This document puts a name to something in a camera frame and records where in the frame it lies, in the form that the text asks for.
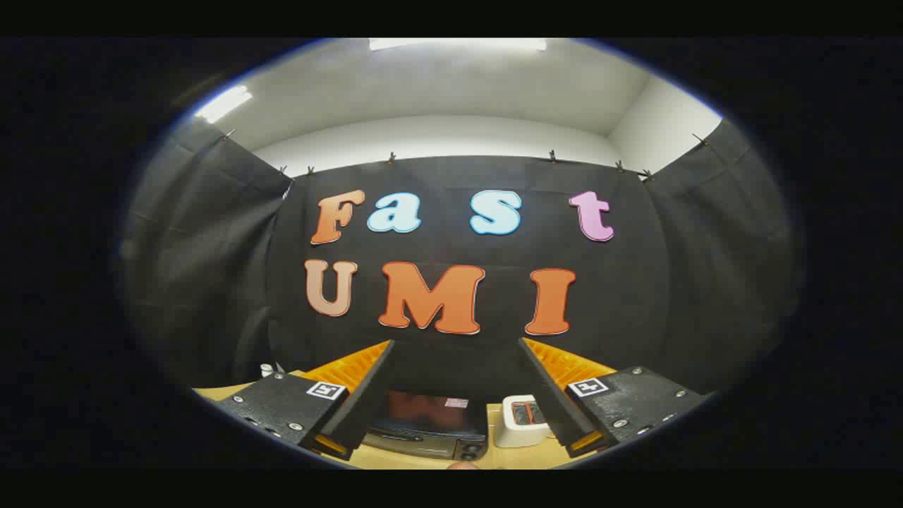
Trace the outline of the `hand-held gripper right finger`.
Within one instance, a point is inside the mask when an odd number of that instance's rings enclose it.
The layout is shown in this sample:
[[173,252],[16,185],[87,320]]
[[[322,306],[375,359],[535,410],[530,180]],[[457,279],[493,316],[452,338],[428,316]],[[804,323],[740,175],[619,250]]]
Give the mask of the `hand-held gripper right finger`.
[[572,459],[645,437],[710,398],[645,366],[614,370],[526,337],[519,348],[531,394]]

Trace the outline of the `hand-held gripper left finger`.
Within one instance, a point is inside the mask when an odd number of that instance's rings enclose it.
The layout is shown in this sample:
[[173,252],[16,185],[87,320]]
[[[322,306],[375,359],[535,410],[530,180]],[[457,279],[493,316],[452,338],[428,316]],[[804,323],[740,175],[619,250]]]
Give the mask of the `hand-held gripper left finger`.
[[310,372],[272,373],[215,406],[287,446],[347,460],[380,412],[394,350],[389,340]]

